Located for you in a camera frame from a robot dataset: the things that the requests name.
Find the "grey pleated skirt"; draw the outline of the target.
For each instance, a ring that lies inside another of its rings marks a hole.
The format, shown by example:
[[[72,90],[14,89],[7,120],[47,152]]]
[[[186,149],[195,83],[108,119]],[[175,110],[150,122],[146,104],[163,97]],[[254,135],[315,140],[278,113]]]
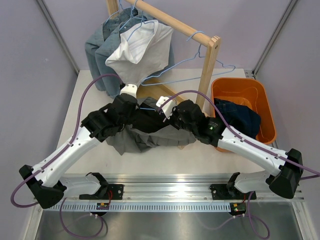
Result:
[[[138,100],[139,106],[144,99]],[[125,153],[143,153],[158,146],[182,147],[196,141],[191,132],[176,129],[163,120],[164,116],[158,112],[139,108],[134,122],[107,138],[106,143],[122,156]]]

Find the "white shirt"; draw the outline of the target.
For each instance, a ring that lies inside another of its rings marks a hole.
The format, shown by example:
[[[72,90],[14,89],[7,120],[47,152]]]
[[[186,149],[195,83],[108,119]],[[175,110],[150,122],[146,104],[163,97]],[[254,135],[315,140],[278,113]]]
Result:
[[[129,40],[120,34],[120,44],[105,60],[126,84],[139,86],[153,73],[169,66],[174,29],[158,20],[147,21]]]

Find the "dark blue denim skirt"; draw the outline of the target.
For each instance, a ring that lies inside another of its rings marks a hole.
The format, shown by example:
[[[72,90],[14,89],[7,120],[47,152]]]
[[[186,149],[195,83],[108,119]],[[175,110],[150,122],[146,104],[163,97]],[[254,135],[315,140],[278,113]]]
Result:
[[[241,133],[255,139],[260,131],[261,117],[245,105],[214,98],[214,104],[225,121]]]

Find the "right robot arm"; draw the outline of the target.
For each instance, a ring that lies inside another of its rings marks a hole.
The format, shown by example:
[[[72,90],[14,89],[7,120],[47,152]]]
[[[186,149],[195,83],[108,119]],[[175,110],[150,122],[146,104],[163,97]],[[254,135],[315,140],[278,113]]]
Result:
[[[230,199],[237,199],[249,192],[270,190],[274,194],[292,199],[295,196],[303,169],[302,154],[296,150],[284,151],[254,140],[233,127],[226,127],[217,117],[208,117],[191,100],[166,110],[170,123],[191,132],[203,144],[238,154],[263,170],[252,173],[235,172],[222,191]]]

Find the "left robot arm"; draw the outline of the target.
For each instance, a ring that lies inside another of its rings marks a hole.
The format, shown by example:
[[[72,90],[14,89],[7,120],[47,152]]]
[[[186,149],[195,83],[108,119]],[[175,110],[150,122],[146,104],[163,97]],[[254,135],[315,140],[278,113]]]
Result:
[[[73,136],[46,159],[34,166],[20,168],[21,177],[43,209],[69,197],[82,200],[108,198],[109,184],[100,173],[82,177],[65,177],[64,174],[84,154],[130,124],[137,106],[135,95],[121,93],[112,103],[90,112]]]

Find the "wooden clothes rack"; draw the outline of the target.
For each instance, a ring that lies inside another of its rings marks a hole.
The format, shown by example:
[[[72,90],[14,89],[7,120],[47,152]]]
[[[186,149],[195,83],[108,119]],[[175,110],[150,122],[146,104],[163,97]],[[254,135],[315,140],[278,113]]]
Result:
[[[204,57],[204,63],[202,67],[201,76],[199,79],[198,91],[206,95],[209,90],[210,82],[212,79],[215,63],[217,60],[218,52],[221,45],[221,38],[218,36],[209,37],[204,33],[197,32],[196,29],[183,23],[182,21],[170,16],[169,14],[157,9],[156,7],[139,0],[137,2],[129,0],[128,3],[135,5],[138,9],[145,11],[147,14],[155,17],[156,19],[164,22],[170,27],[174,28],[176,31],[184,34],[190,39],[195,40],[202,46],[206,47],[206,54]],[[182,73],[181,69],[170,70],[169,73],[165,73],[163,77],[156,80],[155,77],[152,78],[151,90],[148,90],[146,86],[142,86],[138,89],[138,96],[143,97],[147,93],[152,93],[154,97],[159,97],[160,94],[173,93],[173,90],[167,87],[168,84],[175,84],[180,82],[186,82],[187,80],[168,80],[169,77],[177,77],[178,73]]]

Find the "orange plastic basket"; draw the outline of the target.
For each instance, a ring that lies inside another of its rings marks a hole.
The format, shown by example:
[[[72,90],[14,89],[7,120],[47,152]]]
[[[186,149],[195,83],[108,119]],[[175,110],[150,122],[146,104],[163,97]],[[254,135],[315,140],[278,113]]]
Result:
[[[213,81],[210,90],[212,100],[233,102],[256,112],[261,117],[256,140],[266,145],[275,141],[277,131],[263,84],[251,78],[220,77]]]

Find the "aluminium rail base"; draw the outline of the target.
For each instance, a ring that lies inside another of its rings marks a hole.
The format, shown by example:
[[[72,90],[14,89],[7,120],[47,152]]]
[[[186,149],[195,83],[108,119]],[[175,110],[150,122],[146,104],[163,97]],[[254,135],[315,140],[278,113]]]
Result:
[[[124,185],[122,200],[80,200],[65,197],[49,211],[91,212],[102,215],[111,212],[134,213],[205,213],[226,212],[239,214],[244,204],[254,202],[286,202],[268,190],[251,191],[244,200],[213,200],[211,184],[227,184],[228,176],[213,175],[160,175],[131,176],[107,175],[109,184]]]

